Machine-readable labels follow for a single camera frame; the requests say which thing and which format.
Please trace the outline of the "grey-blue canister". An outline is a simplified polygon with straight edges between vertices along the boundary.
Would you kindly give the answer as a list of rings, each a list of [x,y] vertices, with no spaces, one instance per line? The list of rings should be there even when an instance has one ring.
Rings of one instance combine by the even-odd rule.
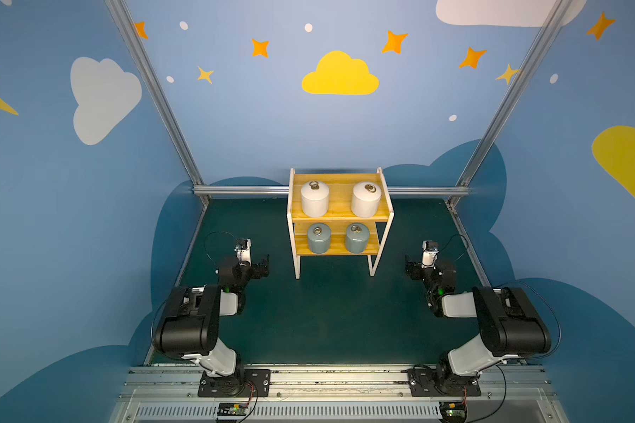
[[[331,247],[331,228],[325,223],[314,223],[307,231],[308,246],[311,253],[323,255]]]
[[[370,239],[370,230],[363,223],[353,223],[347,227],[344,245],[352,254],[363,254]]]

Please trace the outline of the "white canister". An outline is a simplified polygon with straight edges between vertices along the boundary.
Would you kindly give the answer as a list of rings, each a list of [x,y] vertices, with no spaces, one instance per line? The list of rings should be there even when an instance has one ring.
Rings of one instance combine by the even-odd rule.
[[[382,190],[374,182],[357,183],[352,190],[351,211],[361,219],[372,218],[379,209]]]
[[[303,213],[310,218],[320,218],[328,212],[330,199],[329,186],[323,181],[311,180],[301,188]]]

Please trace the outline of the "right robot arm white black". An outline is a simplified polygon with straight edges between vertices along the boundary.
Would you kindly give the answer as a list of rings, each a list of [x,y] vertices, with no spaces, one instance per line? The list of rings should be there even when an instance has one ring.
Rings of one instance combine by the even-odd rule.
[[[426,302],[436,317],[474,318],[479,333],[461,347],[444,352],[435,368],[409,371],[410,382],[423,393],[477,396],[483,370],[504,361],[546,354],[550,331],[526,292],[518,287],[473,287],[458,294],[452,263],[405,259],[405,273],[425,288]]]

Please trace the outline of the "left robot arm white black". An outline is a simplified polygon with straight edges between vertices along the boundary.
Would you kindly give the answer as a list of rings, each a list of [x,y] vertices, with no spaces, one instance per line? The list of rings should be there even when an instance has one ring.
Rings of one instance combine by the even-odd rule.
[[[220,339],[220,319],[243,312],[245,289],[252,280],[270,274],[270,257],[254,264],[227,257],[218,269],[218,282],[202,287],[172,289],[152,329],[153,347],[174,360],[200,366],[199,396],[238,397],[258,393],[256,378],[245,375],[240,355]]]

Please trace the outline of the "left green circuit board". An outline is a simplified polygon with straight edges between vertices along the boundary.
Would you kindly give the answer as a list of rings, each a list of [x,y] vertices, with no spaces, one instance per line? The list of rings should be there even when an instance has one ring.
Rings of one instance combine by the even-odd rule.
[[[219,403],[217,409],[218,417],[245,417],[247,406],[238,403]]]

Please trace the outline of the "green circuit board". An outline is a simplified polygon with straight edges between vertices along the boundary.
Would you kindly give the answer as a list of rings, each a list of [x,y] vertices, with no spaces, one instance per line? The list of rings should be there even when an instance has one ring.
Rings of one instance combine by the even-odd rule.
[[[463,402],[441,402],[439,411],[443,422],[465,422],[467,419],[467,407]]]
[[[247,406],[238,403],[219,403],[217,409],[218,417],[245,417]]]

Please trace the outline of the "right green circuit board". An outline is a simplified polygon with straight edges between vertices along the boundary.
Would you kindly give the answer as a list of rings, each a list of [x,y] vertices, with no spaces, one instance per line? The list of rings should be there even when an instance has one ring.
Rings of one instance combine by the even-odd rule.
[[[465,422],[467,419],[467,407],[463,402],[441,402],[439,411],[443,422]]]

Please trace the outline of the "wooden two-tier shelf white frame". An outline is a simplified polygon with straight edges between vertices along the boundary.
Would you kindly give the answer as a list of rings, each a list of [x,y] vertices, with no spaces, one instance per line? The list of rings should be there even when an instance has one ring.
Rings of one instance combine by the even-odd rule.
[[[308,216],[302,208],[301,188],[309,182],[325,183],[330,189],[328,209],[319,218]],[[380,188],[381,199],[371,217],[359,218],[352,212],[353,190],[358,183],[374,183]],[[382,168],[374,174],[300,174],[291,169],[287,221],[295,278],[301,278],[301,259],[316,255],[310,250],[308,236],[310,226],[316,223],[323,223],[332,231],[327,257],[351,256],[353,253],[346,248],[347,228],[355,223],[367,227],[370,237],[360,254],[367,258],[369,275],[375,276],[393,218],[393,203]]]

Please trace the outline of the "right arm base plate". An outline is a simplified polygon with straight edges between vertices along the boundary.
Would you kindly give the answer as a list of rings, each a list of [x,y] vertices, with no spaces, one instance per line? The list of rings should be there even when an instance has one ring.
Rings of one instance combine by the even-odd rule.
[[[479,397],[482,392],[475,377],[443,374],[434,368],[407,370],[409,389],[413,397]]]

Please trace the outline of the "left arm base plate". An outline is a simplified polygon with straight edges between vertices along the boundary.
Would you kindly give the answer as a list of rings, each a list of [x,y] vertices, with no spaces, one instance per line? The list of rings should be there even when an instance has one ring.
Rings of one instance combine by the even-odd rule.
[[[271,382],[271,370],[245,368],[233,375],[213,377],[203,373],[198,389],[199,398],[267,398]]]

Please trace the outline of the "aluminium mounting rail front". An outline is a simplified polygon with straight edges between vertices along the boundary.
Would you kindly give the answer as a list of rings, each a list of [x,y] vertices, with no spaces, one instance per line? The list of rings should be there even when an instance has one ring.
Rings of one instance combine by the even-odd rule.
[[[411,365],[270,365],[267,398],[199,398],[195,366],[132,368],[112,422],[443,422],[441,402],[463,402],[467,422],[566,422],[557,392],[541,366],[490,368],[479,397],[413,397]],[[218,417],[219,403],[247,406],[245,417]]]

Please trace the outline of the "left aluminium frame post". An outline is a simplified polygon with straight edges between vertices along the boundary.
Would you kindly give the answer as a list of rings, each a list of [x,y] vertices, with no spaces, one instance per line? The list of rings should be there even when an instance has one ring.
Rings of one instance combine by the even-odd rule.
[[[185,167],[186,173],[190,177],[193,188],[195,189],[203,185],[204,181],[194,160],[190,146],[188,146],[186,138],[176,121],[176,116],[169,105],[167,96],[150,62],[143,42],[141,42],[141,37],[134,26],[129,7],[125,1],[121,0],[106,0],[105,4],[138,68],[142,81],[151,95],[167,133]]]

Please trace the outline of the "aluminium frame post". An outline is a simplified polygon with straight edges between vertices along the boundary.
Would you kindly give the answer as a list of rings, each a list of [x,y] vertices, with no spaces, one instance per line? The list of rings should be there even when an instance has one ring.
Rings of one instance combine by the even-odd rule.
[[[460,174],[455,185],[456,190],[465,191],[466,194],[455,193],[448,199],[449,206],[455,210],[462,197],[469,195],[469,185],[476,176],[479,168],[483,165],[490,149],[494,146],[501,131],[506,126],[508,118],[515,110],[523,93],[527,90],[532,77],[536,73],[539,65],[545,58],[551,46],[555,42],[557,35],[564,26],[564,19],[572,8],[574,1],[555,1],[543,26],[539,30],[536,38],[525,55],[520,65],[520,72],[515,76],[515,81],[510,84],[502,102],[499,104],[495,116],[490,121],[485,134],[480,139],[476,149],[470,156],[467,165]]]
[[[195,189],[203,185],[204,181],[194,160],[190,146],[188,146],[186,138],[176,121],[176,116],[169,105],[167,96],[150,62],[143,42],[141,42],[141,37],[134,26],[129,7],[125,1],[121,0],[106,0],[105,4],[138,68],[142,81],[151,95],[167,133],[185,167],[186,173],[190,177],[193,188]]]

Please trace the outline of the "right aluminium frame post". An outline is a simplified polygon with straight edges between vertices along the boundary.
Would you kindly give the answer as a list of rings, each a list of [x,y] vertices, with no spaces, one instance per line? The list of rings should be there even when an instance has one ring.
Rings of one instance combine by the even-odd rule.
[[[479,168],[483,165],[490,149],[494,146],[501,131],[506,126],[508,118],[515,110],[523,93],[527,90],[532,77],[536,73],[539,65],[545,58],[551,46],[555,42],[557,35],[564,26],[564,19],[572,8],[574,1],[555,1],[543,26],[539,30],[536,38],[525,55],[520,65],[520,72],[515,76],[515,81],[510,84],[502,102],[499,104],[495,116],[490,121],[485,134],[480,139],[476,149],[470,156],[467,165],[460,174],[455,185],[456,190],[465,191],[466,194],[455,193],[448,199],[449,206],[455,210],[462,197],[469,195],[469,185],[476,176]]]

